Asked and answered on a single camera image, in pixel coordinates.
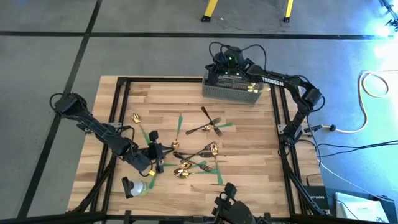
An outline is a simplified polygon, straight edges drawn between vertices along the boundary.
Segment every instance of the gray floor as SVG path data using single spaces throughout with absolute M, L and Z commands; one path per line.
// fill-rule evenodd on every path
M 0 1 L 0 30 L 83 32 L 95 1 Z M 210 24 L 199 19 L 206 1 L 103 0 L 94 32 L 230 32 L 265 34 L 376 34 L 385 23 L 378 0 L 303 0 L 295 2 L 292 21 L 281 23 L 285 1 L 220 1 Z M 91 38 L 73 91 L 91 108 L 102 75 L 202 75 L 211 62 L 207 46 L 217 39 Z M 325 95 L 324 109 L 312 124 L 355 129 L 363 122 L 357 97 L 361 70 L 394 68 L 391 41 L 220 39 L 240 47 L 261 44 L 267 69 L 302 74 Z M 79 37 L 0 37 L 0 218 L 17 215 L 53 113 L 52 93 L 63 90 L 76 57 Z M 262 64 L 258 50 L 246 56 Z M 397 82 L 389 79 L 387 98 L 364 96 L 369 126 L 358 134 L 317 133 L 318 142 L 359 146 L 397 139 Z M 374 91 L 382 86 L 377 80 Z M 33 215 L 62 213 L 68 203 L 84 135 L 62 121 L 34 202 Z M 337 149 L 323 147 L 322 154 Z M 396 147 L 381 147 L 329 157 L 324 165 L 378 195 L 398 200 Z M 358 191 L 322 169 L 327 187 Z

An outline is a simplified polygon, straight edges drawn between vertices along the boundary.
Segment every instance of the gray utensil basket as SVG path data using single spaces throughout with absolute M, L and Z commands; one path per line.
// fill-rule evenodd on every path
M 239 75 L 220 75 L 215 85 L 210 84 L 207 78 L 206 71 L 202 81 L 202 95 L 208 98 L 255 104 L 263 89 L 263 83 L 250 83 Z

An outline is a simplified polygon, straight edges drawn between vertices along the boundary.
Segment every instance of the cutlery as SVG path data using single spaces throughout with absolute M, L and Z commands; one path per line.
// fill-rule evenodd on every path
M 206 166 L 206 165 L 204 165 L 204 164 L 198 164 L 198 163 L 193 162 L 193 161 L 191 161 L 191 160 L 189 160 L 189 159 L 187 159 L 187 158 L 184 158 L 183 156 L 178 155 L 178 154 L 176 154 L 176 153 L 173 153 L 173 155 L 174 155 L 175 157 L 179 158 L 179 159 L 185 159 L 186 161 L 191 162 L 192 164 L 197 165 L 199 168 L 203 169 L 204 171 L 209 172 L 209 171 L 212 171 L 212 170 L 213 170 L 213 168 L 211 168 L 211 167 L 209 167 L 209 166 Z
M 180 146 L 180 143 L 178 141 L 178 135 L 180 134 L 180 129 L 181 129 L 181 124 L 182 124 L 182 114 L 180 113 L 180 117 L 178 118 L 178 128 L 177 128 L 177 135 L 175 137 L 175 141 L 172 143 L 172 148 L 177 150 L 178 147 Z
M 207 123 L 207 124 L 205 124 L 205 125 L 200 126 L 199 128 L 195 128 L 195 129 L 192 129 L 192 130 L 189 130 L 189 131 L 185 132 L 185 134 L 186 134 L 186 135 L 192 134 L 192 133 L 194 133 L 195 131 L 198 131 L 199 129 L 204 128 L 205 126 L 211 125 L 211 123 L 217 124 L 217 123 L 219 123 L 220 121 L 221 121 L 221 118 L 216 118 L 216 119 L 214 119 L 213 121 L 211 121 L 211 122 L 209 122 L 209 123 Z
M 177 153 L 180 154 L 181 156 L 187 156 L 187 155 L 192 156 L 192 155 L 194 155 L 194 153 L 187 153 L 187 152 L 177 152 Z M 203 158 L 213 157 L 211 152 L 201 152 L 201 153 L 199 153 L 197 155 L 200 156 L 200 157 L 203 157 Z
M 217 170 L 217 183 L 218 185 L 223 185 L 223 178 L 220 173 L 220 169 L 218 168 L 218 161 L 217 161 L 217 155 L 218 155 L 218 147 L 217 144 L 212 144 L 211 145 L 211 154 L 214 157 L 214 161 L 216 162 L 216 170 Z
M 210 144 L 208 144 L 207 146 L 205 146 L 201 151 L 198 151 L 197 153 L 195 153 L 195 154 L 193 154 L 193 155 L 191 155 L 191 156 L 188 156 L 187 157 L 187 159 L 191 159 L 192 157 L 194 157 L 195 155 L 197 155 L 197 154 L 199 154 L 199 153 L 201 153 L 201 152 L 203 152 L 204 150 L 211 150 L 211 145 L 212 144 L 215 144 L 216 142 L 212 142 L 212 143 L 210 143 Z M 184 163 L 184 162 L 186 162 L 186 159 L 182 159 L 181 161 L 180 161 L 180 163 Z
M 149 145 L 150 139 L 149 139 L 149 136 L 147 135 L 147 133 L 145 133 L 144 128 L 141 126 L 141 118 L 140 118 L 140 116 L 139 116 L 138 114 L 133 113 L 133 114 L 131 115 L 131 119 L 132 119 L 132 121 L 133 121 L 134 123 L 136 123 L 136 124 L 139 125 L 139 127 L 140 127 L 140 129 L 141 129 L 141 132 L 142 132 L 142 134 L 144 135 L 145 142 L 147 143 L 147 145 Z
M 215 126 L 215 124 L 214 124 L 213 121 L 211 120 L 209 114 L 207 113 L 206 108 L 205 108 L 204 106 L 202 106 L 200 109 L 204 112 L 204 114 L 205 114 L 205 115 L 207 116 L 207 118 L 210 120 L 210 124 L 214 126 L 214 132 L 215 132 L 219 137 L 221 137 L 221 136 L 223 135 L 223 133 Z
M 188 172 L 187 170 L 185 170 L 183 168 L 178 168 L 178 169 L 176 169 L 174 171 L 174 175 L 176 175 L 177 177 L 179 177 L 181 179 L 186 179 L 186 178 L 189 177 L 189 175 L 192 175 L 192 174 L 214 174 L 214 173 L 215 173 L 215 170 L 212 170 L 212 171 L 209 171 L 209 172 L 203 171 L 203 172 L 192 172 L 192 173 L 190 173 L 190 172 Z

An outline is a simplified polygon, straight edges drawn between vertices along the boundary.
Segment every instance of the yellow bollard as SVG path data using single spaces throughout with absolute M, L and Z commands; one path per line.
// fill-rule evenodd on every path
M 287 8 L 286 8 L 286 15 L 284 18 L 284 22 L 290 22 L 290 14 L 292 13 L 293 8 L 293 0 L 287 0 Z
M 216 8 L 217 2 L 218 2 L 218 0 L 209 0 L 205 14 L 201 18 L 202 22 L 210 22 L 211 15 L 213 14 L 214 9 Z

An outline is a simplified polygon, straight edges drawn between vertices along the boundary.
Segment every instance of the wire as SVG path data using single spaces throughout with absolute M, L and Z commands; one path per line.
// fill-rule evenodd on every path
M 300 78 L 305 79 L 305 81 L 307 81 L 309 84 L 311 84 L 310 80 L 307 77 L 303 76 L 303 75 L 291 75 L 290 77 L 300 77 Z
M 363 125 L 354 131 L 345 131 L 342 129 L 338 129 L 336 128 L 335 131 L 338 131 L 340 133 L 357 133 L 362 131 L 365 126 L 368 124 L 368 114 L 365 110 L 364 107 L 364 103 L 363 103 L 363 99 L 362 99 L 362 91 L 361 89 L 363 89 L 369 96 L 375 97 L 375 98 L 383 98 L 385 96 L 387 96 L 388 92 L 389 92 L 389 85 L 387 83 L 387 81 L 380 75 L 380 73 L 384 73 L 384 72 L 398 72 L 398 70 L 384 70 L 384 71 L 378 71 L 378 72 L 372 72 L 372 71 L 364 71 L 358 78 L 358 97 L 359 97 L 359 105 L 361 106 L 361 110 L 362 113 L 364 115 L 364 123 Z M 366 88 L 366 79 L 370 76 L 375 76 L 378 77 L 378 79 L 380 79 L 382 82 L 384 82 L 384 84 L 386 85 L 386 92 L 383 95 L 375 95 L 373 93 L 370 93 L 369 90 Z M 327 125 L 322 125 L 323 128 L 331 128 L 331 126 L 327 126 Z
M 352 149 L 352 150 L 349 150 L 349 151 L 335 152 L 333 154 L 323 155 L 321 157 L 335 156 L 335 155 L 338 155 L 338 154 L 349 153 L 349 152 L 354 152 L 354 151 L 362 150 L 362 149 L 369 149 L 369 148 L 373 148 L 373 147 L 396 146 L 396 145 L 398 145 L 398 140 L 382 142 L 382 143 L 376 143 L 376 144 L 370 144 L 370 145 L 365 145 L 365 146 L 340 146 L 340 145 L 325 144 L 325 143 L 321 143 L 321 144 L 316 146 L 313 142 L 311 142 L 309 140 L 306 140 L 306 139 L 299 139 L 298 141 L 309 142 L 310 144 L 312 144 L 318 150 L 319 150 L 319 146 L 331 146 L 331 147 L 342 147 L 342 148 Z
M 312 110 L 311 112 L 317 112 L 318 110 L 320 110 L 320 109 L 322 109 L 323 108 L 323 106 L 325 105 L 325 103 L 326 103 L 326 99 L 325 99 L 325 97 L 324 96 L 322 96 L 322 99 L 323 99 L 323 103 L 322 103 L 322 105 L 318 108 L 318 109 L 315 109 L 315 110 Z
M 267 52 L 266 52 L 266 50 L 259 44 L 252 44 L 250 46 L 247 46 L 247 47 L 241 49 L 241 51 L 247 50 L 251 47 L 259 47 L 259 48 L 261 48 L 262 52 L 264 53 L 264 71 L 265 71 L 266 67 L 267 67 Z
M 315 175 L 321 175 L 321 174 L 309 174 L 305 177 L 305 182 L 307 183 L 307 186 L 310 186 L 310 181 L 308 180 L 308 178 Z
M 264 217 L 258 217 L 256 224 L 259 224 L 260 221 L 263 221 L 263 223 L 265 223 L 265 224 L 269 224 L 269 222 Z
M 224 199 L 226 199 L 227 197 L 228 197 L 228 195 L 225 193 L 225 192 L 221 192 L 219 195 L 218 195 L 218 197 L 219 198 L 223 198 L 223 194 L 225 194 L 225 198 Z M 235 198 L 229 198 L 229 199 L 231 199 L 233 202 L 236 202 L 236 199 Z
M 372 146 L 372 147 L 381 147 L 381 146 L 396 146 L 396 145 L 398 145 L 398 143 L 396 143 L 396 144 L 381 144 L 381 145 L 379 145 L 379 146 Z M 324 156 L 322 156 L 322 157 L 335 156 L 335 155 L 338 155 L 338 154 L 343 154 L 343 153 L 354 152 L 354 151 L 357 151 L 357 150 L 361 150 L 361 149 L 368 149 L 368 148 L 372 148 L 372 147 L 359 147 L 359 148 L 352 149 L 352 150 L 349 150 L 349 151 L 336 152 L 336 153 L 333 153 L 333 154 L 324 155 Z
M 375 195 L 375 194 L 372 194 L 371 192 L 369 192 L 369 191 L 363 189 L 362 187 L 360 187 L 360 186 L 358 186 L 358 185 L 356 185 L 356 184 L 354 184 L 354 183 L 352 183 L 352 182 L 350 182 L 350 181 L 348 181 L 348 180 L 346 180 L 346 179 L 340 177 L 339 175 L 335 174 L 333 171 L 331 171 L 329 168 L 327 168 L 323 163 L 320 162 L 320 164 L 321 164 L 321 166 L 322 166 L 324 169 L 326 169 L 329 173 L 331 173 L 331 174 L 335 175 L 336 177 L 338 177 L 339 179 L 341 179 L 341 180 L 343 180 L 343 181 L 345 181 L 345 182 L 351 184 L 352 186 L 354 186 L 354 187 L 356 187 L 356 188 L 358 188 L 358 189 L 360 189 L 360 190 L 362 190 L 362 191 L 368 193 L 369 195 L 372 195 L 373 197 L 376 197 L 376 198 L 378 198 L 378 199 L 381 199 L 381 200 L 384 200 L 384 201 L 387 201 L 387 202 L 390 202 L 390 201 L 391 201 L 391 200 L 389 200 L 389 199 L 382 198 L 382 197 L 380 197 L 380 196 L 377 196 L 377 195 Z
M 50 96 L 50 107 L 51 107 L 51 109 L 53 109 L 54 111 L 55 111 L 55 107 L 54 107 L 54 105 L 52 104 L 52 98 L 53 97 L 55 97 L 55 96 L 57 96 L 57 95 L 63 95 L 62 93 L 54 93 L 54 94 L 52 94 L 51 96 Z
M 305 140 L 305 139 L 300 139 L 299 141 L 310 142 L 310 143 L 312 143 L 312 144 L 315 146 L 315 149 L 318 148 L 317 145 L 316 145 L 315 143 L 311 142 L 311 141 L 308 141 L 308 140 Z M 350 182 L 350 181 L 348 181 L 348 180 L 346 180 L 346 179 L 340 177 L 339 175 L 335 174 L 333 171 L 331 171 L 329 168 L 327 168 L 327 167 L 320 161 L 320 158 L 318 158 L 318 161 L 319 161 L 319 164 L 320 164 L 324 169 L 326 169 L 329 173 L 335 175 L 336 177 L 340 178 L 341 180 L 343 180 L 343 181 L 345 181 L 345 182 L 351 184 L 352 186 L 354 186 L 354 187 L 356 187 L 356 188 L 358 188 L 358 189 L 361 189 L 362 191 L 368 193 L 369 195 L 372 195 L 373 197 L 376 197 L 376 198 L 378 198 L 378 199 L 381 199 L 381 200 L 385 200 L 385 201 L 387 201 L 387 202 L 390 202 L 390 200 L 385 199 L 385 198 L 382 198 L 382 197 L 377 196 L 377 195 L 375 195 L 375 194 L 372 194 L 371 192 L 369 192 L 369 191 L 363 189 L 362 187 L 360 187 L 360 186 L 358 186 L 358 185 L 356 185 L 356 184 L 354 184 L 354 183 L 352 183 L 352 182 Z
M 311 124 L 310 124 L 310 122 L 309 122 L 309 120 L 308 120 L 308 116 L 307 116 L 307 124 L 308 124 L 308 127 L 310 128 L 310 131 L 311 131 L 311 136 L 312 136 L 312 139 L 313 139 L 313 144 L 315 145 L 315 153 L 317 153 L 317 151 L 318 151 L 318 155 L 319 155 L 319 157 L 318 157 L 318 158 L 319 158 L 319 164 L 318 164 L 318 166 L 320 167 L 320 166 L 321 166 L 321 158 L 322 158 L 322 156 L 321 156 L 321 151 L 319 150 L 317 140 L 315 139 L 315 135 L 314 135 L 314 133 L 313 133 L 313 131 L 312 131 Z
M 245 47 L 245 48 L 243 48 L 243 49 L 236 50 L 236 49 L 232 49 L 230 45 L 223 44 L 223 43 L 218 42 L 218 41 L 214 41 L 214 42 L 210 43 L 210 45 L 209 45 L 209 53 L 210 53 L 211 57 L 213 58 L 213 60 L 216 60 L 218 63 L 221 63 L 221 62 L 220 62 L 218 59 L 215 58 L 215 56 L 213 55 L 213 52 L 211 51 L 211 46 L 212 46 L 213 44 L 220 44 L 220 45 L 221 45 L 221 46 L 220 46 L 220 53 L 221 53 L 222 56 L 224 57 L 225 62 L 227 61 L 227 59 L 226 59 L 226 57 L 225 57 L 225 55 L 224 55 L 224 53 L 223 53 L 223 48 L 224 48 L 224 47 L 227 48 L 228 50 L 233 50 L 233 51 L 235 51 L 235 52 L 243 52 L 244 50 L 250 49 L 251 47 L 259 47 L 259 48 L 261 48 L 262 52 L 264 53 L 264 70 L 266 70 L 266 66 L 267 66 L 267 52 L 266 52 L 266 50 L 264 49 L 264 47 L 261 46 L 261 45 L 259 45 L 259 44 L 252 44 L 252 45 L 249 45 L 249 46 L 247 46 L 247 47 Z
M 152 170 L 154 168 L 154 165 L 153 164 L 151 164 L 150 165 L 150 170 Z M 141 171 L 139 171 L 139 175 L 141 175 L 142 177 L 147 177 L 147 176 L 149 176 L 149 174 L 150 174 L 150 172 L 148 172 L 148 174 L 147 175 L 144 175 L 144 174 L 142 174 L 142 172 Z
M 344 202 L 342 202 L 341 200 L 337 200 L 337 199 L 333 198 L 333 197 L 330 196 L 328 193 L 326 193 L 326 195 L 329 196 L 329 197 L 331 197 L 331 199 L 334 199 L 334 200 L 336 200 L 336 201 L 342 203 L 342 204 L 347 208 L 347 210 L 348 210 L 351 214 L 353 214 L 353 216 L 354 216 L 357 220 L 359 220 L 359 218 L 358 218 L 356 215 L 354 215 L 354 213 L 347 207 L 347 205 L 346 205 Z

